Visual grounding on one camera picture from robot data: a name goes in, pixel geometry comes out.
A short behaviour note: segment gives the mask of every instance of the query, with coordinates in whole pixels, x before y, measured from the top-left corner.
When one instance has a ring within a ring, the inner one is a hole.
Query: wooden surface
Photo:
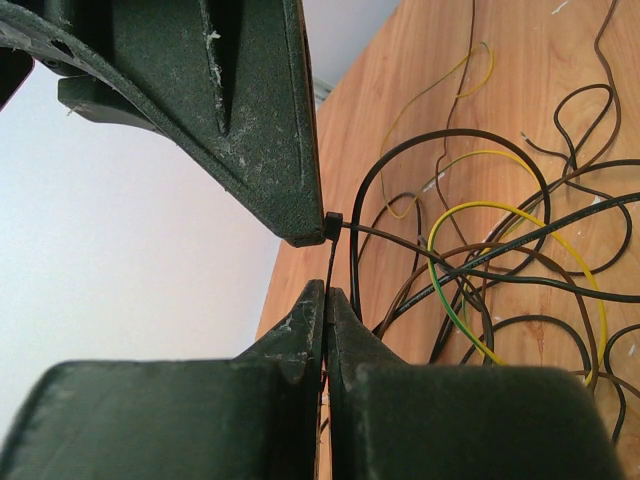
[[[452,126],[479,128],[504,136],[530,152],[547,180],[560,176],[562,162],[535,154],[525,146],[520,132],[547,148],[565,151],[563,140],[552,123],[558,102],[577,87],[606,82],[593,52],[593,40],[607,9],[608,0],[571,0],[552,14],[561,0],[478,0],[474,43],[487,42],[495,51],[495,71],[477,93],[460,100]],[[405,0],[363,52],[318,112],[320,169],[325,209],[338,211],[349,219],[355,192],[371,165],[400,109],[417,92],[448,71],[466,54],[471,19],[469,0]],[[640,157],[636,129],[640,127],[640,2],[621,0],[601,42],[608,57],[622,101],[623,123],[617,142],[603,160]],[[475,85],[487,70],[486,54],[475,56],[465,85]],[[400,121],[390,139],[395,145],[414,135],[442,129],[451,107],[461,71],[418,100]],[[603,91],[589,92],[572,100],[562,120],[570,135],[578,138],[597,115],[606,99]],[[598,127],[578,158],[583,163],[595,153],[613,125],[613,111]],[[479,148],[495,148],[472,138],[452,139],[450,158]],[[417,190],[434,171],[442,152],[442,142],[430,142],[410,149],[385,169],[392,195]],[[640,169],[625,167],[583,177],[583,184],[611,195],[640,190]],[[535,191],[527,173],[501,157],[475,157],[451,169],[442,179],[451,205],[471,200],[493,200],[519,204]],[[434,189],[423,195],[427,233],[443,213]],[[593,202],[592,195],[561,188],[552,195],[553,217]],[[369,225],[383,206],[380,183],[374,182],[365,202],[363,224]],[[634,220],[640,210],[630,207]],[[481,241],[502,217],[502,212],[473,209],[456,215],[469,241]],[[415,241],[416,220],[412,213],[399,221],[386,216],[379,227]],[[603,290],[637,293],[638,230],[629,251],[610,270],[597,275]],[[624,223],[617,210],[609,210],[569,227],[561,233],[595,267],[616,251],[624,235]],[[349,291],[348,232],[340,240],[333,285]],[[445,251],[461,244],[449,223],[438,237],[436,248]],[[410,273],[412,254],[384,240],[370,242],[361,263],[361,290],[364,320],[377,324]],[[543,250],[565,268],[577,269],[575,261],[553,241]],[[307,280],[326,277],[329,245],[296,250],[282,244],[262,314],[258,336],[281,319]],[[517,254],[501,263],[515,265]],[[528,274],[547,275],[540,266]],[[578,283],[585,285],[583,279]],[[443,308],[434,298],[423,301],[388,331],[385,343],[411,363],[425,363],[443,318]],[[488,296],[488,306],[496,321],[525,313],[544,313],[561,318],[584,334],[571,294],[536,286],[500,286]],[[596,303],[586,300],[597,334]],[[640,322],[635,305],[607,303],[610,332]],[[617,375],[640,384],[640,337],[629,334],[612,353]],[[457,363],[469,346],[454,333],[441,361]],[[510,364],[557,365],[567,369],[580,366],[574,344],[566,334],[550,325],[536,323],[509,327],[496,335],[496,351]],[[596,400],[609,431],[613,428],[618,400],[606,380],[598,382]],[[617,447],[629,478],[640,478],[640,417],[638,402],[627,395],[627,417]],[[328,437],[323,436],[322,478],[329,478]]]

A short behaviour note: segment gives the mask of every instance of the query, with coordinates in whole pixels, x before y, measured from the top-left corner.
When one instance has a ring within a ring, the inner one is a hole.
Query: yellow wire
[[[416,96],[414,96],[411,100],[409,100],[409,102],[407,102],[405,104],[404,107],[402,107],[402,110],[400,110],[400,113],[398,114],[398,116],[396,117],[396,119],[393,121],[393,123],[391,124],[391,126],[389,127],[389,130],[387,131],[387,134],[384,136],[384,140],[382,141],[382,145],[380,146],[380,156],[382,157],[383,153],[384,153],[384,148],[387,144],[387,142],[389,141],[389,137],[391,136],[391,133],[395,130],[395,128],[398,126],[398,122],[400,121],[400,118],[402,117],[402,115],[404,115],[404,113],[407,111],[407,109],[418,99],[420,98],[422,95],[424,95],[425,93],[427,93],[428,91],[430,91],[432,88],[434,88],[436,85],[438,85],[440,82],[442,82],[443,80],[445,80],[447,77],[449,77],[450,75],[452,75],[456,70],[458,70],[458,68],[460,68],[466,61],[467,59],[469,59],[469,57],[471,57],[475,51],[480,47],[483,46],[486,50],[487,53],[489,54],[489,71],[486,75],[486,77],[484,78],[484,80],[482,80],[478,85],[476,85],[475,87],[473,87],[471,90],[469,90],[468,92],[465,93],[460,93],[458,95],[456,95],[456,98],[462,98],[462,97],[467,97],[469,95],[471,95],[472,93],[474,93],[475,91],[477,91],[478,89],[480,89],[485,83],[487,83],[487,81],[489,80],[489,77],[491,77],[491,74],[493,73],[493,67],[494,67],[494,55],[493,55],[493,51],[491,50],[491,47],[489,47],[489,45],[487,45],[485,42],[480,42],[480,45],[476,45],[475,47],[473,47],[471,49],[471,51],[462,59],[460,60],[451,70],[449,70],[447,73],[445,73],[442,77],[440,77],[438,80],[435,81],[435,83],[429,85],[427,88],[425,88],[424,90],[422,90],[420,93],[418,93]],[[391,207],[391,205],[389,205],[389,201],[387,199],[387,194],[386,194],[386,190],[385,190],[385,186],[384,186],[384,176],[383,173],[380,172],[380,182],[381,182],[381,186],[382,186],[382,197],[384,199],[384,203],[387,207],[387,210],[389,210],[389,213],[394,216],[397,219],[401,219],[404,217],[400,217],[398,214],[396,214],[396,212],[393,210],[393,208]]]
[[[522,160],[520,157],[518,157],[517,155],[515,155],[515,154],[513,154],[511,152],[503,152],[503,151],[500,151],[500,150],[475,150],[473,152],[469,152],[469,153],[465,153],[464,155],[460,155],[458,158],[456,158],[452,162],[450,162],[447,165],[445,165],[444,168],[442,170],[440,170],[440,175],[442,175],[444,172],[449,170],[451,167],[453,167],[460,160],[464,160],[465,158],[473,157],[475,155],[485,155],[485,154],[486,155],[502,155],[503,157],[507,157],[507,158],[513,160],[514,162],[517,162],[520,166],[522,166],[522,168],[524,168],[525,170],[527,170],[527,172],[529,172],[529,174],[536,181],[536,184],[538,185],[538,187],[540,187],[540,183],[538,182],[538,179],[536,178],[536,176],[533,173],[533,171],[531,170],[531,168],[529,168],[529,165],[527,165],[527,163],[524,160]],[[436,177],[434,175],[416,193],[414,193],[414,196],[411,199],[411,202],[409,202],[409,205],[407,206],[407,208],[406,208],[406,210],[404,212],[398,214],[398,213],[394,212],[393,210],[389,210],[389,213],[391,213],[391,215],[393,215],[398,220],[402,220],[403,218],[405,218],[407,215],[409,215],[409,212],[411,212],[411,208],[413,207],[413,204],[418,201],[418,197],[422,193],[424,193],[425,188],[427,188],[429,185],[431,185],[433,182],[435,182],[435,180],[436,180]]]
[[[534,217],[533,215],[528,214],[525,211],[522,211],[522,210],[520,210],[518,208],[512,207],[511,205],[506,205],[506,204],[497,203],[497,202],[483,202],[483,201],[468,202],[468,203],[463,203],[461,205],[453,207],[452,209],[450,209],[447,212],[445,212],[436,221],[436,223],[433,225],[433,228],[431,229],[431,233],[429,234],[429,239],[427,241],[427,249],[431,250],[431,251],[433,250],[433,244],[434,244],[434,241],[435,241],[435,232],[438,230],[440,225],[442,225],[442,223],[448,217],[450,217],[451,215],[453,215],[456,212],[459,212],[461,210],[465,210],[467,208],[472,208],[472,207],[490,207],[490,208],[498,208],[500,210],[506,210],[508,212],[514,213],[516,215],[519,215],[520,217],[523,217],[523,218],[529,220],[530,222],[535,223],[539,227],[544,227],[545,226],[545,223],[543,221],[539,220],[538,218]],[[576,259],[576,261],[580,265],[580,268],[584,272],[585,277],[587,278],[587,281],[591,284],[593,289],[597,290],[597,291],[600,291],[600,289],[598,288],[598,284],[596,282],[596,279],[593,277],[593,274],[589,270],[589,267],[587,266],[585,261],[582,259],[580,254],[559,233],[553,232],[553,233],[551,233],[551,236],[558,243],[560,243],[560,245],[562,245],[567,250],[567,252],[569,252],[569,254],[573,258]],[[434,281],[434,279],[435,279],[435,271],[434,271],[433,268],[429,268],[429,274],[431,275],[431,280]],[[600,364],[602,363],[602,359],[604,357],[604,350],[605,350],[606,343],[607,343],[607,314],[606,314],[606,311],[605,311],[605,308],[604,308],[604,302],[602,300],[598,300],[598,311],[599,311],[599,314],[600,314],[600,338],[599,338],[599,343],[598,343],[598,364],[591,366],[591,372],[589,373],[589,375],[587,376],[587,378],[584,381],[584,383],[586,385],[588,385],[591,382],[591,379],[593,378],[593,372],[595,371],[596,368],[599,368]],[[500,357],[498,357],[486,345],[484,345],[482,342],[480,342],[478,340],[478,338],[473,334],[471,329],[468,330],[468,334],[471,336],[471,338],[474,338],[480,345],[482,345],[482,347],[476,347],[476,348],[478,348],[484,354],[488,355],[494,362],[496,362],[496,363],[504,363],[504,361],[502,359],[500,359]]]

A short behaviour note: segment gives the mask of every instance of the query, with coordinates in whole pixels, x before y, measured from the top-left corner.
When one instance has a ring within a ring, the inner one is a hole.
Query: wooden table
[[[565,151],[554,129],[553,111],[574,89],[590,83],[606,83],[606,76],[593,51],[594,37],[609,8],[608,0],[564,2],[561,0],[478,0],[474,43],[487,42],[495,52],[495,70],[487,84],[462,98],[452,127],[479,128],[506,137],[525,148],[547,180],[560,176],[562,161],[536,154],[526,147],[520,132],[537,143]],[[349,219],[355,192],[371,165],[379,158],[382,140],[401,108],[419,91],[433,83],[462,59],[467,51],[472,4],[469,0],[405,0],[380,30],[318,112],[320,170],[327,211],[338,211]],[[602,158],[640,157],[636,129],[640,126],[640,3],[621,0],[606,31],[601,47],[611,63],[622,101],[623,123],[614,147]],[[487,55],[475,55],[464,85],[473,86],[487,71]],[[401,119],[389,145],[414,135],[445,127],[446,117],[460,82],[461,69],[412,105]],[[606,93],[593,91],[573,99],[563,111],[562,121],[573,138],[585,131],[604,105]],[[578,158],[590,158],[603,144],[614,123],[610,111]],[[451,139],[451,159],[480,148],[495,148],[472,138]],[[416,191],[434,172],[442,142],[434,141],[410,149],[385,168],[391,195]],[[640,170],[633,167],[585,175],[584,185],[620,195],[640,190]],[[474,157],[449,170],[441,184],[450,205],[471,200],[492,200],[519,204],[536,190],[528,174],[513,162],[497,156]],[[426,192],[423,220],[427,233],[443,213],[434,189]],[[593,195],[560,188],[552,195],[553,217],[582,208]],[[372,185],[365,202],[362,223],[369,225],[384,205],[380,182]],[[640,210],[629,210],[638,220]],[[480,208],[461,212],[456,218],[469,241],[482,241],[502,212]],[[379,228],[411,241],[416,239],[416,219],[386,215]],[[637,293],[640,281],[638,238],[634,232],[630,249],[611,269],[598,274],[603,290]],[[584,256],[589,265],[600,265],[616,251],[624,235],[618,210],[609,210],[564,228],[561,233]],[[339,242],[333,285],[349,291],[348,232]],[[447,222],[439,234],[437,249],[459,246],[460,239]],[[555,242],[543,252],[565,268],[577,265]],[[326,277],[329,245],[296,250],[282,244],[265,302],[258,337],[290,309],[307,280]],[[504,264],[515,265],[515,253]],[[365,324],[372,327],[384,316],[398,288],[409,275],[412,254],[384,240],[374,239],[361,263],[361,289]],[[545,275],[540,265],[527,274]],[[578,279],[586,285],[584,279]],[[597,335],[596,302],[586,300]],[[561,318],[584,335],[573,296],[548,287],[499,286],[488,295],[488,306],[496,321],[525,313],[544,313]],[[640,308],[606,303],[610,332],[640,322]],[[385,343],[411,363],[425,363],[443,319],[443,308],[429,298],[394,324]],[[457,363],[470,345],[454,333],[441,361]],[[616,374],[640,383],[640,336],[629,334],[612,353]],[[510,364],[557,365],[580,368],[574,344],[557,327],[530,323],[516,325],[496,334],[496,351]],[[598,383],[596,401],[609,431],[618,412],[618,400],[611,384]],[[627,395],[627,417],[617,447],[629,478],[640,478],[640,402]],[[323,436],[322,476],[329,478],[328,438]]]

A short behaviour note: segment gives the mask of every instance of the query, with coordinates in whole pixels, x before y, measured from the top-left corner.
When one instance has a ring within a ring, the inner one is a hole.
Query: white background
[[[335,84],[397,0],[307,0]],[[279,245],[171,141],[96,125],[38,66],[0,112],[0,437],[69,359],[230,357],[254,339]]]

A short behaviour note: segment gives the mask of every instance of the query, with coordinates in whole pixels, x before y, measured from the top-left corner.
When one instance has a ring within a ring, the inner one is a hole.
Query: white wall
[[[336,86],[399,3],[303,0],[313,75]]]
[[[57,78],[0,112],[0,438],[56,362],[242,351],[279,245],[171,141],[67,115]]]

